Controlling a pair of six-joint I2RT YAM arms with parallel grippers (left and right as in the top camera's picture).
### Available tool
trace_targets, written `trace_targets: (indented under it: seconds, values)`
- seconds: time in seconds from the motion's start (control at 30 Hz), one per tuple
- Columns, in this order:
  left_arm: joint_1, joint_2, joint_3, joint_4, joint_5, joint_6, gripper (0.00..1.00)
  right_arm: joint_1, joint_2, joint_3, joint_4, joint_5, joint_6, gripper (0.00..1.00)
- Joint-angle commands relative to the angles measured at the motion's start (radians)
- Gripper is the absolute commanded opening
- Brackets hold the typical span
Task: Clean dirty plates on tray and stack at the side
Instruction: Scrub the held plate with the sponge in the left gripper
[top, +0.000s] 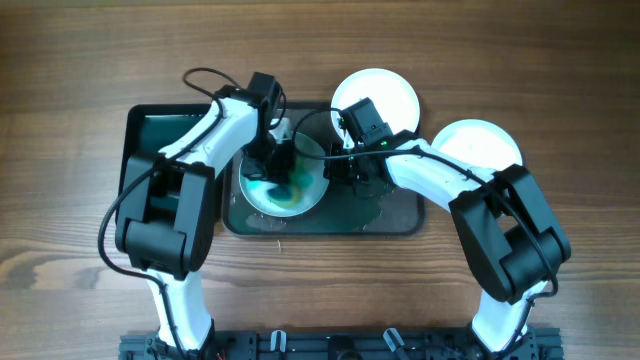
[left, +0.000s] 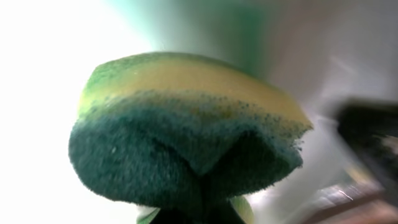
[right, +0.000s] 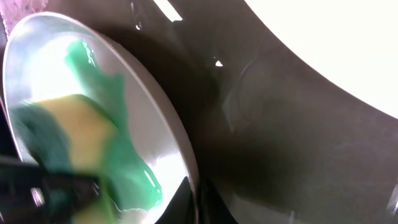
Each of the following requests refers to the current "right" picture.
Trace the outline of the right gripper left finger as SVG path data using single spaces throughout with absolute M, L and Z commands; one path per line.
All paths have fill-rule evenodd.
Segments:
M 194 220 L 193 194 L 185 177 L 155 224 L 194 224 Z

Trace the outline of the green and yellow sponge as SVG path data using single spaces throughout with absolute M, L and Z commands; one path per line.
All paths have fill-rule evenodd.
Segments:
M 106 156 L 121 131 L 104 109 L 86 96 L 69 95 L 15 105 L 9 118 L 18 148 L 39 166 L 99 179 L 99 199 L 67 223 L 117 222 Z

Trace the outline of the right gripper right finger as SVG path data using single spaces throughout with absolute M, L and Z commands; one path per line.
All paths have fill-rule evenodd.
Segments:
M 200 224 L 238 224 L 212 181 L 202 180 L 198 198 Z

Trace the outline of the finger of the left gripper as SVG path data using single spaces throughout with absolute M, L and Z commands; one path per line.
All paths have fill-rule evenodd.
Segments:
M 95 176 L 1 157 L 1 223 L 67 223 L 99 197 Z

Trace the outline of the white plate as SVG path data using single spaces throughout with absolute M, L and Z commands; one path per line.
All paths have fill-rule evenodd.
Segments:
M 252 0 L 247 4 L 319 74 L 397 117 L 397 0 Z

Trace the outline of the pale blue plate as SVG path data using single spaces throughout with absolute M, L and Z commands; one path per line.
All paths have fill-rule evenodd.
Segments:
M 156 223 L 185 177 L 198 222 L 198 168 L 185 129 L 154 77 L 121 45 L 62 14 L 32 14 L 11 31 L 2 75 L 2 103 L 18 160 L 38 165 L 18 148 L 9 108 L 86 96 L 121 131 L 106 156 L 116 223 Z

